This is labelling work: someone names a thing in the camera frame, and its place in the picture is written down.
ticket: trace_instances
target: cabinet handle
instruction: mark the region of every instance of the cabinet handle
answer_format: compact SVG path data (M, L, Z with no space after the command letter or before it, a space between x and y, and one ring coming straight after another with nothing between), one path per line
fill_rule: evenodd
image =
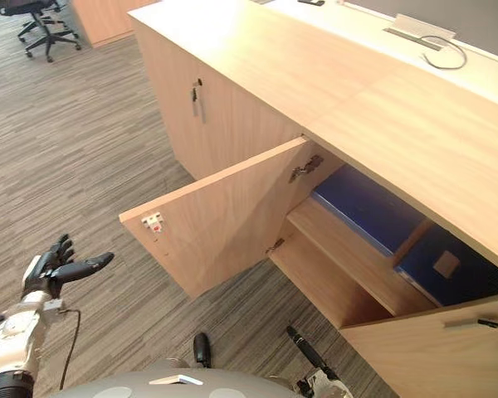
M462 330L468 328L483 328L484 326L498 329L498 319L475 319L458 323L446 323L445 330Z
M205 104L203 101L203 81L201 79L198 79L198 101L199 101L199 108L201 108L201 121L203 124L207 122L207 116L205 114Z
M202 87L203 81L201 80L201 78L199 78L198 81L193 84L193 90L196 93L195 99L198 101L199 108L201 110L201 112L199 112L201 114L201 122L205 124L207 122L207 115L205 113L205 103L203 101Z
M198 92L195 87L190 90L190 100L192 101L193 117L195 118L198 116L198 106L196 105L196 101L198 100Z

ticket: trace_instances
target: gray wall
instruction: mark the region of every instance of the gray wall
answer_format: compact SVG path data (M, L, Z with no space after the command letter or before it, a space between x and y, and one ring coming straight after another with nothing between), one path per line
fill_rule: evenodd
M457 40L498 55L498 0L348 1L390 17L400 13L444 27Z

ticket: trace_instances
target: open cabinet door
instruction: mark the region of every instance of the open cabinet door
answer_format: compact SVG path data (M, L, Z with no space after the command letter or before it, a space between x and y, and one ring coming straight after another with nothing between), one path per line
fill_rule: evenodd
M192 297L266 257L300 193L340 164L332 156L291 182L294 168L327 152L296 138L120 215L120 221ZM162 232L144 226L159 213Z
M403 398L498 398L498 296L341 334Z

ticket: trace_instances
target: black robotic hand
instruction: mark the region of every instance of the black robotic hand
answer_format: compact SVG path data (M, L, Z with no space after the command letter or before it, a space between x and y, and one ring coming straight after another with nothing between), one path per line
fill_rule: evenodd
M22 296L42 290L54 299L59 298L63 284L83 279L103 269L115 257L113 253L104 253L88 260L74 262L73 242L68 235L63 235L44 253L24 276Z

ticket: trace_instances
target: robotic arm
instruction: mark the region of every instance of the robotic arm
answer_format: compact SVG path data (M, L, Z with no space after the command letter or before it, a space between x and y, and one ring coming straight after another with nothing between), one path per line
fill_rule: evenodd
M62 236L36 256L22 279L20 303L0 315L0 398L31 398L46 330L66 312L63 284L103 269L112 253L73 262L72 241Z

